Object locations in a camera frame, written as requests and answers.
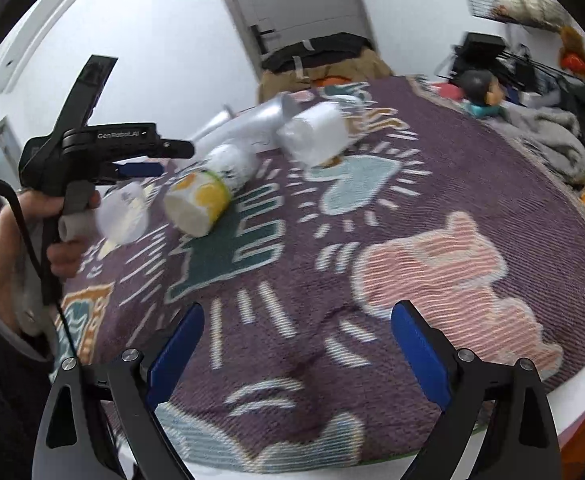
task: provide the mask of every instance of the sleeve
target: sleeve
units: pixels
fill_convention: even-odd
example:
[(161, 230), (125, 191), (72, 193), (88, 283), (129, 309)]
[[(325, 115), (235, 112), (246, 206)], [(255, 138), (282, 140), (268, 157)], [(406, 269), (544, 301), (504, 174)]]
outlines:
[(0, 478), (30, 478), (52, 357), (0, 321)]

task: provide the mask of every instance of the doll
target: doll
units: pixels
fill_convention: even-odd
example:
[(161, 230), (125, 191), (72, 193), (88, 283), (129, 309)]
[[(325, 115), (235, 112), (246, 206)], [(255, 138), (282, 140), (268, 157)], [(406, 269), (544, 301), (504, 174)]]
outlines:
[(499, 113), (504, 91), (498, 79), (488, 70), (466, 70), (457, 80), (468, 104), (466, 110), (477, 118)]
[(573, 27), (562, 27), (559, 31), (562, 48), (559, 50), (559, 66), (585, 81), (584, 38)]

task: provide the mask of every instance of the person's hand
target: person's hand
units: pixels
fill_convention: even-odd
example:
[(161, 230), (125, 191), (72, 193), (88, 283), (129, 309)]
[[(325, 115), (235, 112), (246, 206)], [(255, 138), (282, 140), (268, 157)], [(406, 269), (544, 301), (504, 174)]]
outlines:
[[(31, 190), (20, 195), (19, 203), (26, 223), (31, 223), (60, 214), (63, 197), (50, 197)], [(95, 191), (90, 199), (90, 207), (98, 207), (99, 203), (99, 193)], [(87, 248), (88, 241), (81, 239), (48, 247), (46, 255), (50, 260), (52, 273), (60, 278), (74, 277), (79, 270), (81, 256)], [(18, 332), (18, 324), (13, 311), (10, 276), (21, 251), (21, 232), (15, 215), (10, 206), (5, 206), (0, 213), (0, 319), (15, 332)]]

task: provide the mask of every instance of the orange toy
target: orange toy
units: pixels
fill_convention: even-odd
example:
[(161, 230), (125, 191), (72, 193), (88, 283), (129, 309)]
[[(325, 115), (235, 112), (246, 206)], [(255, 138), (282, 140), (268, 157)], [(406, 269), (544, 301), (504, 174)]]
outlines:
[(345, 85), (347, 83), (352, 83), (352, 81), (346, 77), (333, 75), (333, 76), (325, 77), (323, 79), (317, 79), (316, 81), (313, 81), (313, 83), (315, 84), (315, 86), (317, 88), (322, 88), (322, 87), (328, 86), (328, 85)]
[(573, 27), (562, 27), (559, 31), (562, 48), (559, 50), (559, 66), (569, 70), (585, 81), (584, 38)]

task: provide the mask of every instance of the wire basket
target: wire basket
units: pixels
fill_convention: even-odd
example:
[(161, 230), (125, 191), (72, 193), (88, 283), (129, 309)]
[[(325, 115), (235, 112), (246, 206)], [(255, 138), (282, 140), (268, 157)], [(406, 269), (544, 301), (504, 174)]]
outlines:
[(557, 32), (570, 15), (557, 0), (467, 0), (473, 16)]

